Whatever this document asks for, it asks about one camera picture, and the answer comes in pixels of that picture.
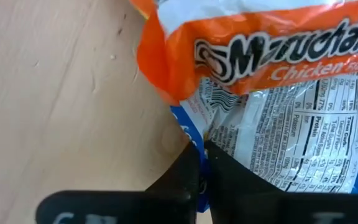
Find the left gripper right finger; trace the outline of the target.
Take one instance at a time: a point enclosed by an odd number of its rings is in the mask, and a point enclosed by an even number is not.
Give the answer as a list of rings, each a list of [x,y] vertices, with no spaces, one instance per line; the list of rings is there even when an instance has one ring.
[[[285,192],[205,143],[214,224],[358,224],[358,194]]]

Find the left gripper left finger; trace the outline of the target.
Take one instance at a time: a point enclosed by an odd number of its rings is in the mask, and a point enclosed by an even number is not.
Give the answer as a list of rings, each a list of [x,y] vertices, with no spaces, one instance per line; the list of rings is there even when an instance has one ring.
[[[188,144],[144,191],[63,190],[45,197],[36,224],[195,224],[200,154]]]

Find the blue Maruchan ramen packet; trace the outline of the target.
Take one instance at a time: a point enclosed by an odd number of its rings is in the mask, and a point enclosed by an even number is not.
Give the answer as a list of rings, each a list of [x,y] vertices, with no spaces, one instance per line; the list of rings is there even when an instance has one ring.
[[[281,190],[358,194],[358,72],[241,96],[204,78],[171,112]]]

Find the orange Maruchan ramen packet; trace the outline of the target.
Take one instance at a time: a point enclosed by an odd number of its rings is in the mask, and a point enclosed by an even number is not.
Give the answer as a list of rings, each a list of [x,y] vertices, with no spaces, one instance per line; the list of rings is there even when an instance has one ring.
[[[231,93],[358,72],[358,0],[130,0],[137,64],[170,103],[211,78]]]

